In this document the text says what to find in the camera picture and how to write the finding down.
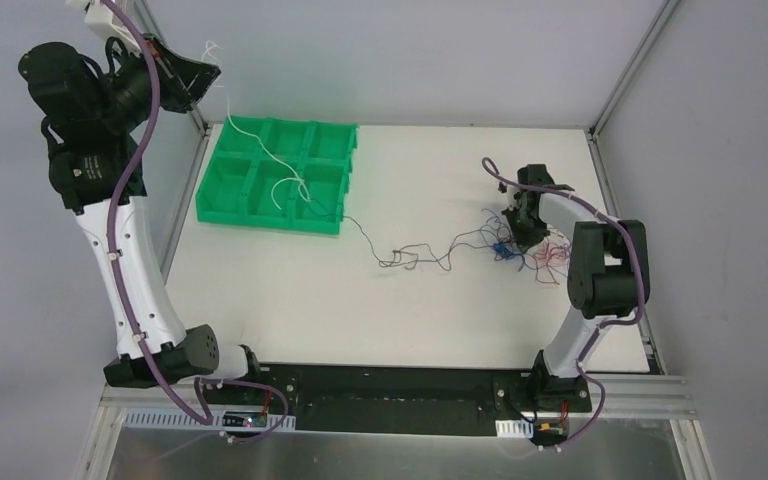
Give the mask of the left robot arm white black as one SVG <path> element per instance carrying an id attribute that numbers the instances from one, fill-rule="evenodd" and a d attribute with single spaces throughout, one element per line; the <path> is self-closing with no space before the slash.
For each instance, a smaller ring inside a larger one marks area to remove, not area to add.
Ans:
<path id="1" fill-rule="evenodd" d="M 150 238 L 143 149 L 133 138 L 161 110 L 191 111 L 220 71 L 153 35 L 145 40 L 139 53 L 107 39 L 106 68 L 63 42 L 35 46 L 18 64 L 43 112 L 50 183 L 89 241 L 114 311 L 117 354 L 104 376 L 121 388 L 228 378 L 229 394 L 253 404 L 265 390 L 253 352 L 221 343 L 208 325 L 185 327 L 171 304 Z"/>

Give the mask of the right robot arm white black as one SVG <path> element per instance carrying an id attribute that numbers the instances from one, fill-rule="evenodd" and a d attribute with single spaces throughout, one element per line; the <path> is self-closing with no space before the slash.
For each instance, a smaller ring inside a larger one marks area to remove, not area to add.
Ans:
<path id="1" fill-rule="evenodd" d="M 522 404 L 534 411 L 588 412 L 590 392 L 581 369 L 602 335 L 635 321 L 649 298 L 645 226 L 600 212 L 555 183 L 543 164 L 520 168 L 516 181 L 502 180 L 499 189 L 509 197 L 503 215 L 521 251 L 540 244 L 552 229 L 570 243 L 570 308 L 553 340 L 538 352 Z"/>

